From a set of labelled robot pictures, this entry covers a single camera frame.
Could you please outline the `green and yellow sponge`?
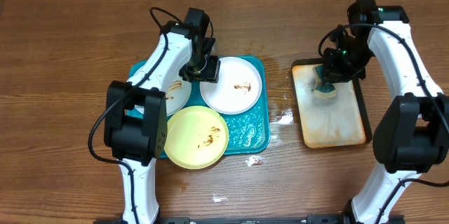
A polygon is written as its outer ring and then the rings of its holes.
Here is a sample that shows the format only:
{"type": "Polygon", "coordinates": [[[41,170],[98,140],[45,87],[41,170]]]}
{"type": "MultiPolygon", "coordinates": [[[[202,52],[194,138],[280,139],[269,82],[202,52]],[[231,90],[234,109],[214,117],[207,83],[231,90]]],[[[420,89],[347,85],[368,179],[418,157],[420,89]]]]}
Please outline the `green and yellow sponge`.
{"type": "Polygon", "coordinates": [[[312,72],[315,78],[315,87],[313,91],[314,96],[322,99],[335,97],[337,91],[334,85],[330,82],[324,81],[323,65],[317,65],[313,67],[312,72]]]}

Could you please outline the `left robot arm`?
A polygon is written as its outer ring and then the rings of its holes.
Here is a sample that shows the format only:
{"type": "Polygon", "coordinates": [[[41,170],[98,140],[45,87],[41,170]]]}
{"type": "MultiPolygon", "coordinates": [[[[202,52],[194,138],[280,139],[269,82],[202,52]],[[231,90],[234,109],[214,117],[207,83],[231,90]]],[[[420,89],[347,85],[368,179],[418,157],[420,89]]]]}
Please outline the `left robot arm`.
{"type": "Polygon", "coordinates": [[[156,160],[168,134],[166,94],[176,77],[217,83],[220,61],[211,55],[215,38],[209,16],[189,8],[159,25],[159,42],[146,63],[127,81],[107,89],[104,142],[112,150],[123,178],[125,209],[119,223],[155,223],[159,204],[155,193],[156,160]]]}

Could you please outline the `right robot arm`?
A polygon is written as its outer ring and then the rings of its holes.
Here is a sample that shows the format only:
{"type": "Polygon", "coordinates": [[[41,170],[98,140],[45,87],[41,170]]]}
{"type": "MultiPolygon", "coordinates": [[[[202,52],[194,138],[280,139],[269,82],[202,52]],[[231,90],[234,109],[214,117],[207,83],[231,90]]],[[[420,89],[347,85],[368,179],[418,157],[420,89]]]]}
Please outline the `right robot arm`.
{"type": "Polygon", "coordinates": [[[448,154],[448,97],[426,70],[403,7],[355,0],[347,17],[347,25],[326,35],[334,47],[318,48],[323,63],[314,69],[316,93],[331,97],[336,83],[363,79],[376,58],[392,102],[373,134],[375,168],[337,221],[402,223],[390,216],[395,203],[448,154]]]}

